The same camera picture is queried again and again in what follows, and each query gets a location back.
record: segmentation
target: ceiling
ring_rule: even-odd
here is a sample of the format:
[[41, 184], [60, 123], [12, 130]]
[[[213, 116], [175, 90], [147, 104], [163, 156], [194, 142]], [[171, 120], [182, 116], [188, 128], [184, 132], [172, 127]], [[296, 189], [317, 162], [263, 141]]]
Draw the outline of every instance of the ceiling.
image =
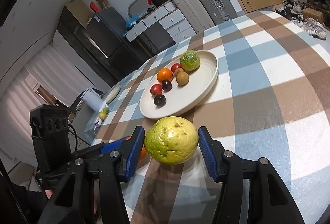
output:
[[0, 27], [0, 97], [20, 69], [55, 33], [71, 0], [17, 0]]

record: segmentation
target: checkered tablecloth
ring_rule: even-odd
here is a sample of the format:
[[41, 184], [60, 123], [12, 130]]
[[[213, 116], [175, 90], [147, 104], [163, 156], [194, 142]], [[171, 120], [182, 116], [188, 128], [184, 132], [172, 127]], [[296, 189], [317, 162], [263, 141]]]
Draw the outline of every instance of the checkered tablecloth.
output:
[[[204, 101], [182, 115], [241, 158], [268, 158], [296, 201], [306, 224], [330, 203], [330, 55], [299, 27], [274, 12], [254, 12], [195, 35], [148, 60], [120, 82], [120, 94], [93, 144], [146, 132], [155, 122], [139, 109], [157, 72], [187, 49], [209, 50], [218, 79]], [[244, 182], [241, 219], [247, 217]], [[221, 184], [193, 158], [160, 165], [145, 158], [123, 184], [131, 223], [211, 223]]]

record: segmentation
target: suitcase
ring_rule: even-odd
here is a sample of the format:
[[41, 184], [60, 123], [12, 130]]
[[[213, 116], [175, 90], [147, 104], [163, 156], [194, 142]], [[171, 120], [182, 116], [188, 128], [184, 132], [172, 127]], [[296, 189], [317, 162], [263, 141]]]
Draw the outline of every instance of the suitcase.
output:
[[229, 0], [200, 0], [215, 24], [237, 18], [237, 14]]
[[172, 0], [180, 9], [194, 31], [202, 33], [214, 26], [214, 23], [206, 12], [200, 0]]

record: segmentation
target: dark clothing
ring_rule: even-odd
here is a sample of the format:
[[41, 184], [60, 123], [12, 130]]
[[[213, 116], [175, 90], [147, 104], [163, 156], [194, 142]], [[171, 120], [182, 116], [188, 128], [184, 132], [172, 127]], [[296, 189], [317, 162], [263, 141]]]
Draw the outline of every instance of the dark clothing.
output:
[[[44, 191], [28, 191], [12, 184], [17, 200], [31, 224], [37, 223], [48, 198]], [[0, 174], [0, 223], [25, 224], [10, 190]]]

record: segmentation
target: drawer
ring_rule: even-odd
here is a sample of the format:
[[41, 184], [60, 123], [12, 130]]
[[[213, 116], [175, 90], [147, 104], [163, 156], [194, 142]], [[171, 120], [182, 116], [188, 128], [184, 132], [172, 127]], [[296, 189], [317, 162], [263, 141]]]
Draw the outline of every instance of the drawer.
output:
[[179, 43], [191, 36], [194, 36], [196, 34], [196, 32], [194, 31], [193, 28], [189, 28], [181, 33], [179, 33], [178, 35], [174, 36], [173, 37], [173, 40], [176, 42], [176, 43]]
[[178, 9], [174, 11], [173, 13], [169, 14], [165, 18], [163, 18], [159, 23], [163, 26], [163, 28], [166, 30], [169, 27], [173, 26], [175, 23], [178, 23], [179, 21], [185, 19], [184, 15], [181, 13], [181, 11]]
[[167, 32], [171, 37], [178, 35], [179, 33], [191, 28], [191, 25], [186, 19], [181, 20], [177, 24], [174, 24], [172, 27], [167, 29]]
[[176, 9], [175, 5], [172, 3], [172, 1], [168, 2], [164, 5], [168, 12], [172, 12]]
[[149, 16], [147, 16], [143, 22], [147, 27], [150, 27], [152, 24], [156, 23], [164, 16], [168, 14], [168, 11], [164, 6], [157, 8], [154, 12], [152, 12]]
[[136, 37], [138, 37], [141, 33], [143, 33], [147, 29], [146, 25], [143, 24], [143, 21], [140, 21], [136, 24], [132, 29], [130, 29], [126, 33], [126, 38], [128, 41], [133, 41]]

